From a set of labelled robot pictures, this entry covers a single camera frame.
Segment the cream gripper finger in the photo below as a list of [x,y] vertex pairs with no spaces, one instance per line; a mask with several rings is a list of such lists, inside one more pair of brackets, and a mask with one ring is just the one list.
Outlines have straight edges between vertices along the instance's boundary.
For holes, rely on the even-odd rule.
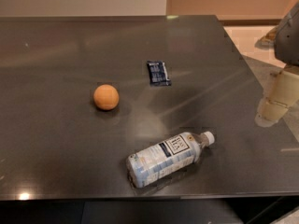
[[270,91],[272,104],[291,107],[299,100],[299,67],[285,66],[277,75]]
[[258,106],[258,117],[267,121],[278,122],[287,113],[288,109],[285,104],[272,102],[264,97]]

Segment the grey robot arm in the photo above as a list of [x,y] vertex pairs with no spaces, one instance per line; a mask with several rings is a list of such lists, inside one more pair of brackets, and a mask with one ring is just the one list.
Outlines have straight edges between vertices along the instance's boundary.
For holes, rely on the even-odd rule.
[[263,127],[277,123],[299,100],[299,2],[279,23],[274,52],[286,66],[273,77],[259,103],[256,119]]

